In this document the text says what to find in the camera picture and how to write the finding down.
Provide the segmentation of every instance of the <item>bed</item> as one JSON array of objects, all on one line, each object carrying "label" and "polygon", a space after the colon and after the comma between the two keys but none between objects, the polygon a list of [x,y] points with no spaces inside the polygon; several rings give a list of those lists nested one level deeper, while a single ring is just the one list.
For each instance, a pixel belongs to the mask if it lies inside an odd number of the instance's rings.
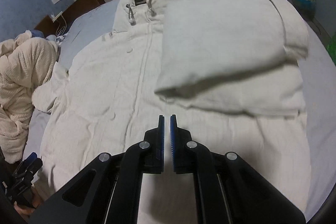
[{"label": "bed", "polygon": [[[76,54],[91,41],[111,31],[119,0],[112,0],[79,17],[61,45],[59,63],[70,68]],[[310,147],[311,184],[308,221],[320,209],[336,182],[336,68],[317,35],[310,29],[310,54],[299,62],[307,107],[307,138]],[[34,110],[24,158],[39,152],[49,114]]]}]

